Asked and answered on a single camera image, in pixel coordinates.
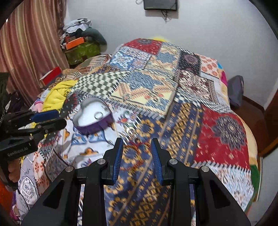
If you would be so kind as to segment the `left human hand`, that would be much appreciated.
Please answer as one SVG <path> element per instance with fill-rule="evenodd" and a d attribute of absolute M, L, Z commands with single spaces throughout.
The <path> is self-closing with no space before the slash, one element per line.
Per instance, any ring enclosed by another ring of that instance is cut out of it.
<path fill-rule="evenodd" d="M 21 159 L 15 159 L 9 162 L 8 164 L 9 170 L 9 179 L 12 182 L 18 182 L 20 178 L 20 170 L 21 170 Z"/>

